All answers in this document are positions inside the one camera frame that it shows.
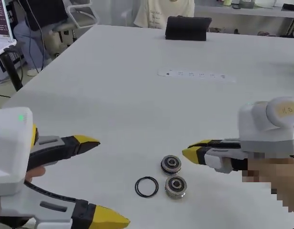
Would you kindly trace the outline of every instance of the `white t-shirt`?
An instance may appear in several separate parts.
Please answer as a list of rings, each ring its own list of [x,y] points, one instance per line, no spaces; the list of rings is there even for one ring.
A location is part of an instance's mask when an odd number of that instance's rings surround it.
[[[143,28],[165,29],[169,16],[193,17],[194,0],[142,0],[134,24]]]

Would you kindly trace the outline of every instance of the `computer screen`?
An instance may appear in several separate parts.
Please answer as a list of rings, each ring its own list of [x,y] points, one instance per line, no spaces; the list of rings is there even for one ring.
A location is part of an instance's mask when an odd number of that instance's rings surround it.
[[[0,40],[13,40],[4,0],[0,0]]]

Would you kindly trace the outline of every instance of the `label sticker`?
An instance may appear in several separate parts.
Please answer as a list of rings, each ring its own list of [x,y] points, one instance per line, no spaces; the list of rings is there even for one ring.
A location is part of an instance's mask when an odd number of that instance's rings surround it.
[[[294,101],[286,101],[279,103],[276,108],[276,113],[280,118],[294,115]]]

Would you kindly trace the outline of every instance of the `person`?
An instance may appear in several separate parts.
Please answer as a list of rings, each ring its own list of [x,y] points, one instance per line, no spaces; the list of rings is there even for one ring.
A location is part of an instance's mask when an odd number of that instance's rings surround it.
[[[45,167],[37,167],[26,173],[25,180],[31,182],[33,177],[41,177],[45,174]]]
[[[248,171],[243,171],[244,182],[267,182],[276,189],[277,200],[294,212],[294,158],[248,159]]]
[[[142,0],[134,24],[165,29],[169,16],[194,17],[194,0]]]
[[[65,8],[71,5],[69,0],[18,0],[26,13],[25,20],[19,22],[13,29],[14,37],[22,43],[21,50],[28,65],[28,76],[36,76],[42,67],[52,59],[45,47],[43,36],[67,20]]]

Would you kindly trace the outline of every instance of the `white cap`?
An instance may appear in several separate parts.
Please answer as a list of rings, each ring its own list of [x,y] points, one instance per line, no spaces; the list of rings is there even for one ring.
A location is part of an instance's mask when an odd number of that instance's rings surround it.
[[[283,128],[291,128],[294,126],[294,98],[279,97],[272,99],[266,108],[269,121]]]

